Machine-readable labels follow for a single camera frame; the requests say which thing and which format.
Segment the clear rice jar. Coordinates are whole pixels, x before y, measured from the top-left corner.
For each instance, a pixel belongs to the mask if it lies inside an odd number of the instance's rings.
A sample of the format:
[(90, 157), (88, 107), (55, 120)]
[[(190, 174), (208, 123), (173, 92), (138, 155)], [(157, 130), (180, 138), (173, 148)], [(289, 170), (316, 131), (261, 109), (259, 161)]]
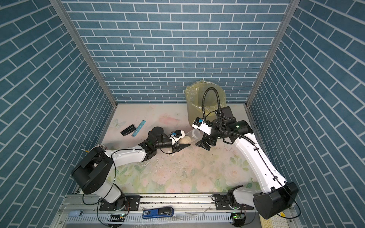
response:
[(192, 141), (191, 137), (189, 137), (187, 135), (184, 138), (182, 138), (182, 139), (179, 140), (179, 142), (181, 144), (190, 144), (191, 141)]

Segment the white lidded rice jar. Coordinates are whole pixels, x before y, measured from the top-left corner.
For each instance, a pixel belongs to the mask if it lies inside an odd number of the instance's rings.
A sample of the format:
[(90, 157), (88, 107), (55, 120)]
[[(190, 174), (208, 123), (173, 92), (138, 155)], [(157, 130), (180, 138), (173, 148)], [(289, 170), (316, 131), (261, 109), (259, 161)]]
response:
[(186, 133), (185, 136), (188, 136), (191, 140), (198, 140), (202, 137), (200, 130), (193, 129), (190, 132)]

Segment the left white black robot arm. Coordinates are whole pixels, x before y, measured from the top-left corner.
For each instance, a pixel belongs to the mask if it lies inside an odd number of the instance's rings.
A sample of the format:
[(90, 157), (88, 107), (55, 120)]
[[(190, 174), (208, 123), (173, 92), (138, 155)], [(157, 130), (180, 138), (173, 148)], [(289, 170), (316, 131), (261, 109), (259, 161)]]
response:
[(71, 176), (85, 195), (99, 196), (98, 203), (110, 205), (112, 210), (125, 210), (128, 206), (126, 196), (116, 186), (117, 167), (134, 162), (145, 162), (153, 158), (158, 150), (171, 149), (179, 152), (190, 144), (179, 143), (185, 137), (184, 131), (176, 130), (170, 135), (157, 126), (148, 132), (148, 137), (137, 147), (119, 150), (106, 150), (102, 145), (95, 146), (75, 166)]

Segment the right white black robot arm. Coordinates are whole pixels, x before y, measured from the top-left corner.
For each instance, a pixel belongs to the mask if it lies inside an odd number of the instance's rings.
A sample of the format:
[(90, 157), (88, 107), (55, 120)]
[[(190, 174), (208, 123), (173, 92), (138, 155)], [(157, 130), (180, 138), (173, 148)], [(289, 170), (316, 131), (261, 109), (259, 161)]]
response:
[(299, 189), (294, 182), (287, 182), (269, 161), (250, 125), (244, 120), (237, 121), (228, 106), (214, 113), (216, 119), (212, 122), (205, 117), (194, 120), (193, 128), (204, 133), (195, 145), (209, 151), (217, 140), (228, 138), (228, 143), (236, 146), (252, 168), (261, 190), (259, 193), (250, 193), (243, 186), (236, 186), (227, 193), (229, 205), (233, 208), (241, 205), (254, 207), (264, 219), (290, 208)]

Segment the teal ruler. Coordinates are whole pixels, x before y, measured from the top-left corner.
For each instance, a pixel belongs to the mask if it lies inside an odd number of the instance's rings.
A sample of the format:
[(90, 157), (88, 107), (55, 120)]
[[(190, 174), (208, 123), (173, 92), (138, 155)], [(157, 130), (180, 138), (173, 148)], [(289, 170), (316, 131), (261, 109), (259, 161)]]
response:
[(135, 131), (132, 133), (133, 137), (136, 137), (138, 135), (138, 133), (140, 132), (140, 130), (143, 128), (143, 126), (145, 125), (146, 120), (142, 120), (141, 123), (138, 125), (138, 127), (135, 129)]

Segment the black stapler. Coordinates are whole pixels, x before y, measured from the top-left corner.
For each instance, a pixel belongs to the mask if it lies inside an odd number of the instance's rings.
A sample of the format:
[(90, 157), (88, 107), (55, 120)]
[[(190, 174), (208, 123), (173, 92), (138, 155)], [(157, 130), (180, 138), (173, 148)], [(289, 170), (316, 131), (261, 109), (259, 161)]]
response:
[(121, 131), (120, 133), (122, 134), (122, 136), (127, 136), (131, 133), (133, 133), (136, 130), (136, 127), (132, 124), (130, 126), (128, 126), (126, 129), (124, 129), (123, 131)]

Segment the pink pen holder cup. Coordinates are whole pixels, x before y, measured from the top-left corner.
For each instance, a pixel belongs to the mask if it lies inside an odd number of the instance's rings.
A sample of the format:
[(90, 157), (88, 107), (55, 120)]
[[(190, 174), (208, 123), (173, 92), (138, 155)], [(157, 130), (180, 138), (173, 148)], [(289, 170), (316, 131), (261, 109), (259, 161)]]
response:
[(82, 149), (83, 152), (86, 152), (86, 153), (90, 153), (93, 149), (96, 149), (96, 148), (101, 148), (103, 149), (104, 151), (107, 150), (107, 147), (103, 144), (97, 144), (96, 146), (94, 146), (93, 148), (91, 149)]

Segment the blue black handheld device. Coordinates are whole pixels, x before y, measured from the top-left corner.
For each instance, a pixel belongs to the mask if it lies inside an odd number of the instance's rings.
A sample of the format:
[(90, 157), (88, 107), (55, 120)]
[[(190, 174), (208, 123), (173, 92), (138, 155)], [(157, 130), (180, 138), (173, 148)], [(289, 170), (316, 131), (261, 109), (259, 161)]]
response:
[(174, 215), (174, 213), (175, 213), (175, 210), (172, 207), (146, 209), (146, 210), (143, 210), (142, 218), (143, 219), (168, 218), (168, 217), (172, 217)]

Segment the yellow egg tray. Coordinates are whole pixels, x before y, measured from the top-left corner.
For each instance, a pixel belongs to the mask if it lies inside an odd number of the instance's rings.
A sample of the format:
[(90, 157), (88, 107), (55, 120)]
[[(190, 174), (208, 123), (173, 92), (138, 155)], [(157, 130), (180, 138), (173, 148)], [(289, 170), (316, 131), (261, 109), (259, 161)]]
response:
[(262, 228), (289, 228), (287, 220), (278, 215), (273, 216), (269, 219), (264, 219), (260, 215), (259, 219)]

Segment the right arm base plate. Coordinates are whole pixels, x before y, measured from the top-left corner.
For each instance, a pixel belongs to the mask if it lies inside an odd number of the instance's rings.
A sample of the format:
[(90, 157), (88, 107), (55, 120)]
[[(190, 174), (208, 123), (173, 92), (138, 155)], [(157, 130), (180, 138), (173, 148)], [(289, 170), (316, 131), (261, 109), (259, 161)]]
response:
[(215, 193), (211, 196), (212, 201), (215, 204), (216, 210), (228, 211), (228, 210), (253, 210), (252, 206), (246, 204), (239, 204), (230, 193), (219, 194)]

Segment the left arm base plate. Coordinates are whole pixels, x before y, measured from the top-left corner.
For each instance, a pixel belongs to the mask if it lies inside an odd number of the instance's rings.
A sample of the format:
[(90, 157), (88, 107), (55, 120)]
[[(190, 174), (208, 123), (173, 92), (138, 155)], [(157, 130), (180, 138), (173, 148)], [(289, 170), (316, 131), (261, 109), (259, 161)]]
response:
[(114, 203), (102, 200), (99, 206), (100, 211), (137, 211), (139, 208), (140, 195), (122, 195)]

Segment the aluminium mounting rail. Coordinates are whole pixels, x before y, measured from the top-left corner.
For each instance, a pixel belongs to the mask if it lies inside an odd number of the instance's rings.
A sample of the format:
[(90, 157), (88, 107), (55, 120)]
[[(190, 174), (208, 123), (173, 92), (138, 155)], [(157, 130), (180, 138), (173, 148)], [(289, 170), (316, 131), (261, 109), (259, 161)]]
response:
[[(145, 209), (156, 209), (161, 207), (172, 207), (175, 212), (191, 212), (191, 213), (205, 213), (205, 212), (217, 212), (215, 204), (211, 199), (213, 193), (178, 193), (178, 194), (129, 194), (140, 195), (141, 200), (137, 211), (131, 211), (133, 213), (141, 212)], [(64, 199), (61, 204), (62, 210), (84, 210), (95, 212), (99, 210), (101, 202), (97, 202), (99, 197), (95, 194), (84, 196), (83, 194), (70, 194)], [(243, 203), (252, 206), (253, 210), (228, 210), (222, 212), (254, 212), (256, 209), (252, 202)]]

